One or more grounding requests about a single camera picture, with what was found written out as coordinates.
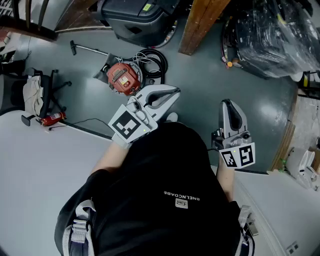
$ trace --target chair leg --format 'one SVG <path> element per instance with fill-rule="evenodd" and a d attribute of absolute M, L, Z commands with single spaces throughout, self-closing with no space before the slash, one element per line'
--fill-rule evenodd
<path fill-rule="evenodd" d="M 67 108 L 65 106 L 60 106 L 60 104 L 57 101 L 57 99 L 55 98 L 55 96 L 51 95 L 51 100 L 52 100 L 53 104 L 58 107 L 60 112 L 65 112 L 66 111 Z"/>
<path fill-rule="evenodd" d="M 52 92 L 55 93 L 55 92 L 59 91 L 61 88 L 65 87 L 65 86 L 71 86 L 71 85 L 72 85 L 72 83 L 70 81 L 64 82 L 61 86 L 52 89 Z"/>

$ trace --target white cloth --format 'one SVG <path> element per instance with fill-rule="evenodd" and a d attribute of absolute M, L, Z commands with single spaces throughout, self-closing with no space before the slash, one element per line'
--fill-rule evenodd
<path fill-rule="evenodd" d="M 40 115 L 41 108 L 44 104 L 44 88 L 40 86 L 41 77 L 33 76 L 29 78 L 23 86 L 24 110 L 31 115 Z"/>

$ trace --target forearm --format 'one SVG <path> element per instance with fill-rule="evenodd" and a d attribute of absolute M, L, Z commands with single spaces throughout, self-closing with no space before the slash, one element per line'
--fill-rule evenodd
<path fill-rule="evenodd" d="M 219 155 L 219 164 L 216 171 L 216 178 L 219 181 L 229 202 L 234 200 L 234 182 L 235 169 L 227 168 L 221 155 Z"/>
<path fill-rule="evenodd" d="M 103 157 L 99 160 L 99 162 L 93 168 L 92 173 L 97 170 L 104 169 L 109 172 L 114 172 L 119 169 L 124 162 L 129 149 L 124 149 L 119 146 L 117 143 L 112 142 L 110 147 L 104 153 Z"/>

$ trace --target gray concrete floor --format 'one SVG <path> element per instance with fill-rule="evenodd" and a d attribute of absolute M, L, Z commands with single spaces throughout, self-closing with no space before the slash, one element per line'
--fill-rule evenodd
<path fill-rule="evenodd" d="M 52 6 L 51 11 L 59 13 L 63 8 L 61 5 L 55 9 Z M 35 8 L 31 18 L 37 16 L 39 10 Z M 57 19 L 52 13 L 48 16 Z M 47 23 L 47 27 L 53 29 L 54 22 L 48 22 L 45 19 L 44 25 Z M 236 67 L 227 70 L 220 61 L 221 24 L 212 27 L 192 56 L 178 53 L 184 25 L 180 22 L 172 40 L 159 49 L 168 61 L 165 83 L 181 89 L 181 96 L 170 111 L 177 112 L 179 121 L 199 133 L 210 148 L 211 132 L 218 128 L 220 101 L 231 99 L 236 102 L 247 116 L 256 147 L 256 164 L 248 169 L 265 172 L 284 133 L 295 90 L 293 82 L 287 78 L 264 80 Z M 29 36 L 21 36 L 15 59 L 27 56 L 29 39 Z M 128 98 L 111 92 L 105 83 L 92 78 L 106 58 L 82 49 L 77 49 L 77 54 L 73 56 L 70 40 L 123 58 L 134 56 L 142 48 L 118 40 L 113 31 L 64 33 L 53 43 L 36 38 L 30 40 L 29 51 L 32 52 L 27 67 L 42 70 L 48 75 L 52 69 L 59 69 L 55 82 L 57 86 L 63 81 L 72 82 L 72 86 L 65 87 L 59 95 L 59 101 L 67 107 L 68 122 L 98 118 L 108 123 Z M 108 127 L 95 120 L 79 125 L 101 134 L 113 134 Z M 216 165 L 218 154 L 210 151 L 209 156 L 211 164 Z"/>

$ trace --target red fire extinguisher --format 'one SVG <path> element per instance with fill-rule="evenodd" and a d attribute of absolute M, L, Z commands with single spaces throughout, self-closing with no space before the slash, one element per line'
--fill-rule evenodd
<path fill-rule="evenodd" d="M 55 114 L 48 115 L 45 118 L 40 118 L 40 122 L 43 126 L 52 126 L 62 119 L 66 119 L 65 112 L 55 113 Z"/>

